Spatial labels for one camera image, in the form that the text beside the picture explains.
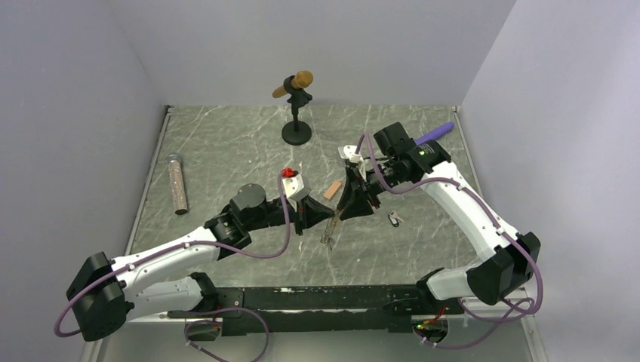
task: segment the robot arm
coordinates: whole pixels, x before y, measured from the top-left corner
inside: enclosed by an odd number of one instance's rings
[[[421,278],[417,287],[423,293],[423,302],[438,305],[438,301],[450,298],[475,296],[495,305],[531,279],[532,265],[512,242],[535,261],[540,249],[537,237],[530,232],[522,235],[504,222],[473,190],[436,141],[417,145],[399,123],[375,133],[374,138],[386,156],[379,172],[365,169],[358,147],[339,149],[347,173],[346,189],[338,204],[340,218],[370,215],[380,206],[378,194],[404,193],[391,188],[412,182],[410,189],[419,186],[447,211],[478,255],[469,265],[436,269]]]
[[[205,273],[192,273],[179,281],[165,280],[233,253],[262,259],[279,256],[286,245],[267,256],[243,251],[251,243],[249,232],[283,225],[288,219],[301,235],[304,229],[333,217],[332,209],[309,196],[302,175],[285,169],[280,186],[284,198],[267,201],[262,186],[244,185],[221,214],[189,234],[150,250],[111,260],[104,253],[90,256],[66,293],[69,301],[77,299],[72,310],[84,339],[102,339],[126,321],[144,315],[170,310],[215,311],[219,306],[217,291]],[[101,278],[106,280],[88,289]]]

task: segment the round black base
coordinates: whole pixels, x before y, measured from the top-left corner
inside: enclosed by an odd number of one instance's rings
[[[292,146],[303,145],[311,139],[311,127],[302,121],[298,121],[298,131],[296,132],[294,123],[291,121],[282,128],[282,139]]]

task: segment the wooden handle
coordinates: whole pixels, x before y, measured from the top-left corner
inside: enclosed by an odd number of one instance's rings
[[[313,82],[313,74],[308,70],[298,72],[295,77],[291,79],[291,86],[296,89],[306,88]],[[285,86],[281,85],[277,87],[271,94],[274,98],[280,98],[287,94]]]

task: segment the table surface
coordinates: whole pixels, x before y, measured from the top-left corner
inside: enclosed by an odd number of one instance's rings
[[[340,193],[332,201],[322,195],[333,181],[344,180],[344,170],[337,161],[339,146],[355,144],[363,132],[373,134],[397,121],[414,139],[455,121],[450,106],[312,104],[300,110],[300,120],[312,128],[312,139],[303,146],[289,146],[280,133],[290,120],[285,106],[173,108],[131,253],[202,226],[246,183],[262,185],[267,198],[275,198],[276,177],[284,167],[300,170],[311,185],[311,196],[335,207]],[[469,183],[476,185],[458,127],[439,142]],[[183,158],[189,212],[182,216],[173,212],[165,160],[173,152]],[[454,268],[475,258],[464,233],[425,192],[385,193],[380,201],[374,215],[337,226],[332,251],[320,243],[325,221],[305,230],[301,237],[292,230],[289,249],[276,259],[230,256],[176,278],[194,271],[207,272],[218,287],[412,284],[435,268]],[[392,210],[405,220],[398,228],[387,219]],[[280,249],[284,235],[284,226],[254,231],[253,243],[246,250],[272,253]]]

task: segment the black stand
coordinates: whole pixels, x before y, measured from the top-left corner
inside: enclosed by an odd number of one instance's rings
[[[296,89],[291,86],[291,79],[294,76],[286,78],[283,84],[285,91],[291,95],[287,103],[291,104],[291,114],[294,116],[294,120],[282,128],[282,139],[292,146],[301,146],[311,139],[311,127],[298,120],[298,109],[304,107],[313,97],[304,89]]]

